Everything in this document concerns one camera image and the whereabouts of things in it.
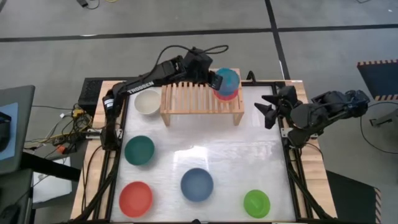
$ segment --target floor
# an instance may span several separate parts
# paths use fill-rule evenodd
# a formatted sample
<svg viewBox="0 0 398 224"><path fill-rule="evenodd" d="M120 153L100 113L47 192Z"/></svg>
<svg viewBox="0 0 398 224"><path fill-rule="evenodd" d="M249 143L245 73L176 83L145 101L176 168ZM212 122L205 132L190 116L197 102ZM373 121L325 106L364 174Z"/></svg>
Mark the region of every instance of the floor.
<svg viewBox="0 0 398 224"><path fill-rule="evenodd" d="M269 14L274 15L275 24ZM213 57L213 67L240 68L242 74L252 70L258 79L303 80L309 98L328 90L369 93L357 62L398 58L398 26L380 29L380 24L398 24L396 0L363 4L355 0L100 0L95 10L83 9L76 1L12 0L0 12L0 88L35 85L35 105L72 107L86 77L142 74L170 44L200 48L228 44L228 52ZM289 29L292 27L315 28ZM212 30L213 34L150 34L195 30ZM93 34L122 38L89 36ZM177 54L183 52L170 50L163 58ZM371 108L364 120L391 109L393 106ZM45 136L61 112L32 109L27 139ZM370 141L390 151L398 143L393 128L373 129L364 122ZM380 188L382 222L395 223L398 156L367 145L359 132L359 119L331 125L319 141L326 169ZM37 154L44 156L50 150L48 146ZM74 166L81 164L83 155L75 155ZM73 197L65 197L61 203L38 209L35 222L67 220L72 203Z"/></svg>

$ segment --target bowl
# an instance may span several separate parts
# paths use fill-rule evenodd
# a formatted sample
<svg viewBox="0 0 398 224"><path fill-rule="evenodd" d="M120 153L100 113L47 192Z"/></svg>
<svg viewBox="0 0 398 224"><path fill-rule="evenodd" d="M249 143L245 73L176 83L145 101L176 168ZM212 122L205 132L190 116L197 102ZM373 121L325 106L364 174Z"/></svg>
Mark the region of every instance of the bowl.
<svg viewBox="0 0 398 224"><path fill-rule="evenodd" d="M223 96L223 95L219 94L216 90L213 90L214 96L215 96L219 101L225 102L225 103L230 102L230 101L232 101L233 99L235 99L235 98L237 97L238 93L239 93L239 90L235 90L231 95L229 95L229 96Z"/></svg>
<svg viewBox="0 0 398 224"><path fill-rule="evenodd" d="M239 79L239 75L234 70L229 68L220 68L217 70L216 74L223 77L220 89L217 91L219 95L232 95L239 88L241 81Z"/></svg>
<svg viewBox="0 0 398 224"><path fill-rule="evenodd" d="M130 139L124 148L124 157L135 166L148 163L155 153L155 144L147 136L136 136Z"/></svg>
<svg viewBox="0 0 398 224"><path fill-rule="evenodd" d="M134 106L140 114L155 114L160 108L160 94L154 90L144 90L137 95Z"/></svg>
<svg viewBox="0 0 398 224"><path fill-rule="evenodd" d="M213 191L213 178L204 169L190 169L181 179L181 191L192 202L204 201Z"/></svg>
<svg viewBox="0 0 398 224"><path fill-rule="evenodd" d="M251 190L244 196L243 207L253 218L264 218L271 209L268 196L260 190Z"/></svg>
<svg viewBox="0 0 398 224"><path fill-rule="evenodd" d="M141 181L127 184L119 196L119 208L131 218L143 216L152 206L153 196L150 187Z"/></svg>

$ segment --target white bowl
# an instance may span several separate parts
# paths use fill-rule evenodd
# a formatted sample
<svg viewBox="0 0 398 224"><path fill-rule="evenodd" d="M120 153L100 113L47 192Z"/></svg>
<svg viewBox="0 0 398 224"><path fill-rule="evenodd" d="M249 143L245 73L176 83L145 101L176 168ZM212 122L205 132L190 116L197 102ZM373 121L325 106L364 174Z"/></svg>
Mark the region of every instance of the white bowl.
<svg viewBox="0 0 398 224"><path fill-rule="evenodd" d="M140 114L152 115L160 108L160 94L154 90L144 90L137 95L134 106Z"/></svg>

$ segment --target red bowl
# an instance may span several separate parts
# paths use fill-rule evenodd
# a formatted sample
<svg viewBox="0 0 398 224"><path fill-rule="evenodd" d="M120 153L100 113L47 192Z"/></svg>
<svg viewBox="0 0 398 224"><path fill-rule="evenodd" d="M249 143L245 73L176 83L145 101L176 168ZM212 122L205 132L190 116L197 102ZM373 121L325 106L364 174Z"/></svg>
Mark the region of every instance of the red bowl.
<svg viewBox="0 0 398 224"><path fill-rule="evenodd" d="M119 196L121 211L131 218L143 216L152 206L152 191L141 181L125 186Z"/></svg>
<svg viewBox="0 0 398 224"><path fill-rule="evenodd" d="M235 99L235 97L238 95L238 90L235 90L234 93L232 93L231 95L228 95L228 96L223 96L223 95L219 94L216 90L213 90L213 94L216 96L217 99L219 99L221 101L231 101L231 100Z"/></svg>

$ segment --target blue bowl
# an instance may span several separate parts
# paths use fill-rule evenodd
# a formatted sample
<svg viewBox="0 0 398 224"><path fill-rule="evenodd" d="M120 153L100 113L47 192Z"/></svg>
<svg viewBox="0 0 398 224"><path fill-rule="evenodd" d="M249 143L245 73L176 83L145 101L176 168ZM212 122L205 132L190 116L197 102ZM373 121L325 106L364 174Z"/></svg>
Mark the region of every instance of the blue bowl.
<svg viewBox="0 0 398 224"><path fill-rule="evenodd" d="M204 169L190 169L181 179L181 191L192 202L204 201L213 191L213 179Z"/></svg>
<svg viewBox="0 0 398 224"><path fill-rule="evenodd" d="M239 88L239 75L234 70L229 68L220 68L216 74L223 77L218 94L222 96L229 96Z"/></svg>

